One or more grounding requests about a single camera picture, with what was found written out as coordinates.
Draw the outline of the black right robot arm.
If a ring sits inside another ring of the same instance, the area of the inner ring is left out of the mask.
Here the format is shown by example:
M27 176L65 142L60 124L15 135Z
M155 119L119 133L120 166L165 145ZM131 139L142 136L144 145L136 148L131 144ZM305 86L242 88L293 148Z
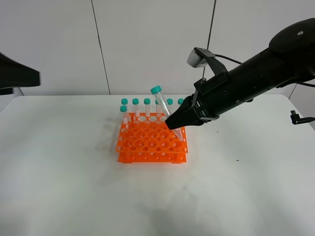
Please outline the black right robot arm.
M195 92L166 119L169 129L200 126L271 89L315 78L315 20L295 23L276 34L269 47L228 71L217 55L195 47L187 63L209 66L214 76L194 83Z

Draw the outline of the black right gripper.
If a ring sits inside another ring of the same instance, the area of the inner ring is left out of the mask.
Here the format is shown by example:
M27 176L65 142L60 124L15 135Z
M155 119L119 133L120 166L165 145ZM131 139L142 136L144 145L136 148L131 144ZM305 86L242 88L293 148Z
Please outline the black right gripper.
M208 80L194 83L195 93L186 97L165 123L170 130L185 126L201 126L217 120L221 114L244 103L229 74L223 72Z

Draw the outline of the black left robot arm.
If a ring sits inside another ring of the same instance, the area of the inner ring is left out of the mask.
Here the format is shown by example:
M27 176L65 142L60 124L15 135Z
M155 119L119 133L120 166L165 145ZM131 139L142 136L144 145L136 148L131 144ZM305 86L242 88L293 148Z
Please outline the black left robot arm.
M40 86L40 72L0 54L0 94L14 93L14 88Z

